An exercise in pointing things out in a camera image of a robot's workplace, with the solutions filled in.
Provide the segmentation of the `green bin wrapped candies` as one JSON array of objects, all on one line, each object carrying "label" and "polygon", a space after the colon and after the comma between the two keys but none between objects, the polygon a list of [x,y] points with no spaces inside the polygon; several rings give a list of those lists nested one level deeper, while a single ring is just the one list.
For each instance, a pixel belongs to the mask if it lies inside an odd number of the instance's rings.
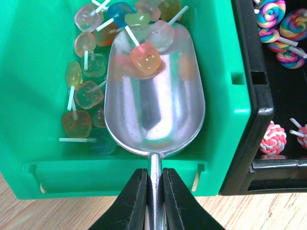
[{"label": "green bin wrapped candies", "polygon": [[[65,72],[77,61],[74,23],[85,0],[3,0],[0,3],[0,171],[19,199],[116,196],[147,160],[121,147],[95,154],[63,143]],[[200,133],[163,161],[197,196],[218,194],[251,116],[235,6],[229,0],[183,0],[205,97]]]}]

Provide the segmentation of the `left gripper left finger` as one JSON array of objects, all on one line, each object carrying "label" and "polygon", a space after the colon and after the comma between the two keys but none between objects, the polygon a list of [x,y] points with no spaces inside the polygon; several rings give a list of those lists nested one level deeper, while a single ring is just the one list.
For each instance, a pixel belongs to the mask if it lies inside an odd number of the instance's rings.
[{"label": "left gripper left finger", "polygon": [[144,229],[147,177],[148,172],[146,169],[136,169],[115,202],[89,229]]}]

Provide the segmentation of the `metal candy scoop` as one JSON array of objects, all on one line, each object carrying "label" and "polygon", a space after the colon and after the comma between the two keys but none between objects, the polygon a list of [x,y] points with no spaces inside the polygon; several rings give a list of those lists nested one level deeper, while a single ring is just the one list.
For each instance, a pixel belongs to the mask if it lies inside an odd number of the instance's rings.
[{"label": "metal candy scoop", "polygon": [[166,228],[162,197],[162,160],[184,149],[198,135],[205,99],[191,35],[179,23],[161,54],[159,69],[143,76],[133,65],[127,34],[120,32],[110,49],[104,118],[111,137],[148,161],[148,227]]}]

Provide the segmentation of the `black bin lollipops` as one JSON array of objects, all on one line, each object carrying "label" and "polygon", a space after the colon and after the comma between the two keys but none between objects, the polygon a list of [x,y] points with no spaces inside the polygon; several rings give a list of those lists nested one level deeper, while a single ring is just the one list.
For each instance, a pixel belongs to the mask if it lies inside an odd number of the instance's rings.
[{"label": "black bin lollipops", "polygon": [[290,118],[307,122],[307,68],[287,69],[260,42],[250,0],[232,1],[247,85],[251,115],[239,142],[220,195],[305,192],[307,152],[294,135],[287,135],[283,160],[263,160],[260,142],[271,121],[289,131]]}]

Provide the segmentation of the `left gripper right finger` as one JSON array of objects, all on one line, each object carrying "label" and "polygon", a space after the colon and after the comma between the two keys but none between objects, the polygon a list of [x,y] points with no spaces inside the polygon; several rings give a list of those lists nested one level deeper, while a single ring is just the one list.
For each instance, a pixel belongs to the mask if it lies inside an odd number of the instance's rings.
[{"label": "left gripper right finger", "polygon": [[223,230],[197,202],[173,168],[163,169],[166,228],[168,230]]}]

